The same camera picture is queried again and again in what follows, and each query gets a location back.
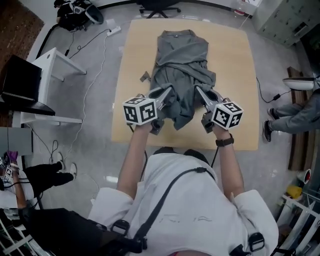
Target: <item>laptop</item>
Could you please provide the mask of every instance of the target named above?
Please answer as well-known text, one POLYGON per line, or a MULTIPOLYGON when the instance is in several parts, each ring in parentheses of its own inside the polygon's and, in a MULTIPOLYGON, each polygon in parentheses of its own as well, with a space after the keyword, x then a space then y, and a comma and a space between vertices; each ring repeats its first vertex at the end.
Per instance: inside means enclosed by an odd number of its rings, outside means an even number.
POLYGON ((42 69, 12 55, 0 71, 0 106, 13 111, 54 116, 56 113, 38 102, 42 69))

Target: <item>yellow object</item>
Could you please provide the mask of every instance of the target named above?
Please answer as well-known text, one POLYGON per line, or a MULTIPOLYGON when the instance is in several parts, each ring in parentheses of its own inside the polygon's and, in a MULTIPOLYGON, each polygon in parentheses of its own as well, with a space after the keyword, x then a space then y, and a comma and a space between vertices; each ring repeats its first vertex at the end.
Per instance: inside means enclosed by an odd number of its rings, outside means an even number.
POLYGON ((289 185, 286 188, 286 192, 291 196, 293 199, 297 199, 301 196, 302 188, 299 186, 289 185))

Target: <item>light wood tabletop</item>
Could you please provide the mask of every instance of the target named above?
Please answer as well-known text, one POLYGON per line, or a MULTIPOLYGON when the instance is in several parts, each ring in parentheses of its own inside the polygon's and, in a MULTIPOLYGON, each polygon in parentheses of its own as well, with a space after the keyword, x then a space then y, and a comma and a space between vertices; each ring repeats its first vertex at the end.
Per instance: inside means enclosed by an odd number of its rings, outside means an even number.
MULTIPOLYGON (((214 90, 230 98, 243 110, 240 125, 230 129, 236 150, 258 149, 259 102, 254 61, 246 33, 235 28, 205 21, 186 19, 138 19, 131 22, 118 75, 113 120, 112 141, 129 142, 132 132, 126 125, 122 103, 137 94, 149 91, 148 80, 140 81, 147 71, 152 74, 157 37, 163 31, 192 30, 208 43, 207 68, 216 73, 214 90)), ((215 136, 207 134, 201 124, 205 108, 196 109, 192 121, 175 130, 173 121, 165 119, 158 135, 150 134, 147 144, 174 148, 215 149, 215 136)))

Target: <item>sneaker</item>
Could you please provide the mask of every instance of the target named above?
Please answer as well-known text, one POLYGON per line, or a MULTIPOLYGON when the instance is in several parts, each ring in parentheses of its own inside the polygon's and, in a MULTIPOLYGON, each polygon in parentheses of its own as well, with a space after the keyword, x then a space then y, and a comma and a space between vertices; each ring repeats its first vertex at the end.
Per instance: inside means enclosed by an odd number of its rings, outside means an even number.
POLYGON ((268 141, 268 142, 271 142, 271 133, 272 133, 272 130, 269 128, 269 122, 270 121, 265 121, 263 123, 263 131, 262 131, 262 134, 263 136, 265 137, 265 139, 268 141))
POLYGON ((273 120, 279 119, 279 117, 275 114, 274 108, 268 108, 267 112, 268 112, 268 115, 273 118, 273 120))
POLYGON ((57 154, 57 159, 58 159, 58 162, 60 162, 62 165, 62 170, 66 169, 66 166, 64 163, 64 158, 60 152, 58 152, 58 154, 57 154))
POLYGON ((73 180, 75 180, 77 177, 77 166, 75 163, 71 164, 70 173, 73 175, 73 180))

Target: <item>gray floor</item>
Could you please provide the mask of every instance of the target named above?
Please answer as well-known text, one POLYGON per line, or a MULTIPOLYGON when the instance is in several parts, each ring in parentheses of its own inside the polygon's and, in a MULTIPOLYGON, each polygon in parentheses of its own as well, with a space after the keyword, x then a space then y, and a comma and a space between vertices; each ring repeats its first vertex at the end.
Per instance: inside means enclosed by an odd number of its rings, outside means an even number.
MULTIPOLYGON (((182 12, 177 14, 168 11, 172 18, 197 19, 210 21, 233 28, 239 28, 244 17, 235 17, 232 12, 215 7, 194 3, 180 3, 182 12)), ((96 196, 97 186, 100 188, 115 187, 109 182, 107 176, 117 177, 125 157, 127 144, 113 143, 111 141, 111 125, 113 115, 113 102, 117 85, 119 67, 122 58, 122 49, 125 45, 126 35, 132 19, 141 19, 139 7, 136 4, 111 7, 103 10, 105 19, 114 19, 117 24, 122 24, 121 33, 115 34, 105 40, 106 61, 102 73, 97 77, 90 88, 85 102, 86 119, 82 131, 66 160, 67 169, 71 162, 75 162, 80 174, 76 181, 63 186, 53 187, 44 193, 42 202, 45 208, 64 207, 74 210, 87 217, 91 209, 91 199, 96 196)), ((91 25, 87 31, 77 31, 74 34, 74 43, 70 48, 71 56, 77 51, 78 45, 85 45, 97 33, 107 27, 91 25)), ((249 38, 253 54, 256 75, 261 83, 262 94, 265 99, 272 99, 278 93, 288 91, 282 79, 288 76, 287 67, 300 69, 294 48, 284 48, 268 39, 259 36, 250 19, 242 27, 249 38)), ((88 86, 93 82, 101 68, 104 51, 104 36, 101 34, 86 48, 75 55, 72 60, 87 70, 87 75, 73 73, 59 82, 52 79, 48 93, 48 105, 56 111, 57 116, 83 118, 83 98, 88 86)), ((72 42, 72 34, 56 28, 50 35, 43 53, 53 47, 65 53, 72 42)), ((55 67, 68 71, 64 66, 55 67)), ((278 107, 291 102, 291 95, 287 93, 277 101, 264 103, 259 95, 260 124, 268 118, 267 108, 278 107)), ((77 124, 53 126, 43 123, 32 125, 38 135, 51 149, 53 140, 58 140, 58 151, 64 156, 74 140, 80 126, 77 124)), ((237 151, 245 188, 258 190, 273 213, 277 209, 277 201, 285 191, 287 185, 294 179, 295 173, 287 170, 290 153, 291 136, 282 132, 272 134, 272 142, 265 143, 259 138, 257 151, 237 151)), ((148 154, 156 147, 148 147, 148 154)), ((202 151, 209 161, 212 160, 214 151, 202 151)), ((26 165, 38 165, 48 162, 49 153, 46 148, 35 139, 33 156, 26 157, 26 165)), ((214 169, 220 176, 219 160, 214 164, 214 169)))

